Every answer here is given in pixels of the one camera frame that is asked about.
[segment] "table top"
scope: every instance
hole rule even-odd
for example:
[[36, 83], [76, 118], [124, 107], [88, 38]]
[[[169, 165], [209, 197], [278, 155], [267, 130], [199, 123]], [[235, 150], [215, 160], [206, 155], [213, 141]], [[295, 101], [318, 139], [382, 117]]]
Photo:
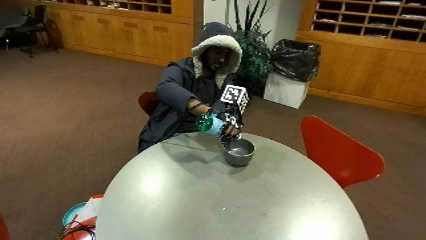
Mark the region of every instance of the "table top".
[[97, 240], [367, 239], [356, 209], [326, 172], [253, 134], [246, 167], [223, 160], [218, 139], [182, 134], [138, 154], [116, 175]]

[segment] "wire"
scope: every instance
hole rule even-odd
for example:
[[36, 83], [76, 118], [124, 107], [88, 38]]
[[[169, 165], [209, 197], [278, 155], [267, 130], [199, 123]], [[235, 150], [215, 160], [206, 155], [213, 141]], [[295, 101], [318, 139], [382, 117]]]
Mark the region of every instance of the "wire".
[[[70, 226], [73, 223], [77, 223], [77, 226], [69, 228], [69, 226]], [[62, 232], [60, 233], [60, 235], [57, 236], [57, 239], [58, 239], [58, 240], [64, 240], [65, 237], [68, 237], [68, 236], [72, 235], [73, 233], [76, 233], [76, 232], [78, 232], [78, 231], [84, 231], [84, 232], [86, 232], [86, 233], [90, 235], [92, 240], [94, 240], [94, 231], [93, 231], [94, 229], [96, 229], [96, 226], [94, 226], [94, 225], [82, 225], [80, 222], [72, 221], [70, 223], [68, 223], [68, 224], [64, 226], [64, 230], [62, 230]]]

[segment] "man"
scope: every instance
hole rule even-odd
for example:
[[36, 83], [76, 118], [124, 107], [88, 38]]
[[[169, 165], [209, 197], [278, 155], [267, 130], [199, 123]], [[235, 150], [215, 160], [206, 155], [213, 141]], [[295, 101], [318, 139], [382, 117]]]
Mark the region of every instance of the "man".
[[[198, 131], [197, 117], [213, 111], [231, 82], [229, 74], [238, 70], [242, 50], [234, 31], [221, 23], [209, 23], [191, 53], [191, 58], [171, 62], [163, 70], [155, 89], [161, 103], [141, 131], [138, 152], [175, 133]], [[239, 131], [227, 123], [227, 136]]]

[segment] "metal bowl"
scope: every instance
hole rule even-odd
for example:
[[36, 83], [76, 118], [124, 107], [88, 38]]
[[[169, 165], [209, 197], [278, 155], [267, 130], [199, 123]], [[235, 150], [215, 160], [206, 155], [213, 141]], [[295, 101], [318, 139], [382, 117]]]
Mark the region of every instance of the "metal bowl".
[[225, 160], [230, 165], [243, 167], [254, 155], [254, 144], [246, 139], [235, 139], [222, 144]]

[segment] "potted plant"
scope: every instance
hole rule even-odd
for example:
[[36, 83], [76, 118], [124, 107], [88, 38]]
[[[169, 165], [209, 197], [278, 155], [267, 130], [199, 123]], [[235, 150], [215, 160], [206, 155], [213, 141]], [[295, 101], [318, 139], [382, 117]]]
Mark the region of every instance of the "potted plant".
[[266, 9], [267, 0], [265, 0], [261, 9], [259, 2], [257, 0], [253, 10], [249, 2], [242, 26], [239, 22], [238, 0], [234, 0], [235, 39], [242, 49], [239, 68], [235, 73], [235, 84], [247, 89], [249, 95], [262, 97], [266, 79], [273, 67], [270, 64], [270, 49], [266, 45], [266, 36], [270, 31], [263, 33], [261, 30], [261, 19], [269, 10]]

